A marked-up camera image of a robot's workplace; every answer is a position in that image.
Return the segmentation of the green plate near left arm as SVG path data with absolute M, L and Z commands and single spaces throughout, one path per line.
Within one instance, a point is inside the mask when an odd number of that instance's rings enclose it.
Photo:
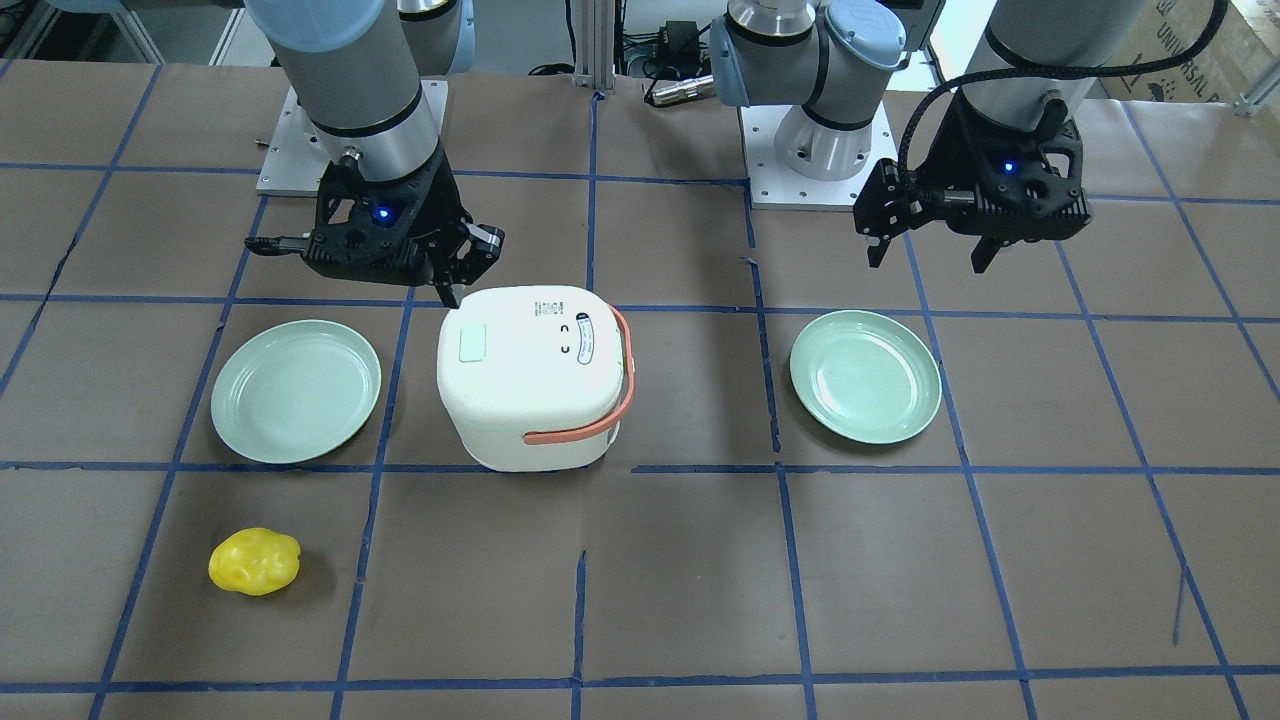
M 809 322 L 790 350 L 788 374 L 810 416 L 865 445 L 919 436 L 942 402 L 941 370 L 929 347 L 878 313 L 841 310 Z

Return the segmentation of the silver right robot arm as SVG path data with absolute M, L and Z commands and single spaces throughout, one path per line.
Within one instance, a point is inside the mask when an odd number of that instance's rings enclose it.
M 422 79 L 474 56 L 465 1 L 248 1 L 329 161 L 314 228 L 250 237 L 317 274 L 431 286 L 457 309 L 500 256 L 504 234 L 465 209 Z

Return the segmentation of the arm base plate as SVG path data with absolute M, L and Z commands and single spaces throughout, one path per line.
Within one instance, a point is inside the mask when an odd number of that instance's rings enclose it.
M 422 78 L 419 105 L 407 119 L 376 135 L 344 137 L 319 129 L 291 88 L 256 190 L 266 196 L 312 199 L 326 167 L 347 152 L 357 155 L 358 170 L 366 181 L 404 178 L 436 150 L 448 94 L 445 79 Z
M 849 211 L 873 165 L 897 154 L 881 104 L 859 129 L 819 124 L 799 105 L 739 109 L 751 201 L 765 210 Z

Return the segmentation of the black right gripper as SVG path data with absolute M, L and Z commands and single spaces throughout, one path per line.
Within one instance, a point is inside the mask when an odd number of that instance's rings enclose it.
M 471 220 L 445 151 L 388 182 L 365 179 L 347 158 L 330 163 L 320 179 L 310 237 L 252 236 L 244 246 L 264 258 L 300 255 L 334 279 L 430 284 L 444 307 L 458 309 L 460 284 L 474 282 Z

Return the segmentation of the green plate near right arm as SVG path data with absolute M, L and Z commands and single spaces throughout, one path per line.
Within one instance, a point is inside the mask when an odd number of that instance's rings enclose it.
M 296 464 L 351 439 L 380 391 L 380 357 L 357 331 L 320 319 L 287 322 L 229 356 L 212 387 L 210 416 L 239 456 Z

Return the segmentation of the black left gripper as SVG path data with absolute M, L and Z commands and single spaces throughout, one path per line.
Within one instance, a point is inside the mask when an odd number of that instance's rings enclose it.
M 1033 104 L 1032 128 L 1012 129 L 952 100 L 925 160 L 914 170 L 878 160 L 854 204 L 869 268 L 895 237 L 931 222 L 980 236 L 972 269 L 984 274 L 1012 241 L 1062 241 L 1092 219 L 1082 188 L 1083 143 L 1060 97 Z

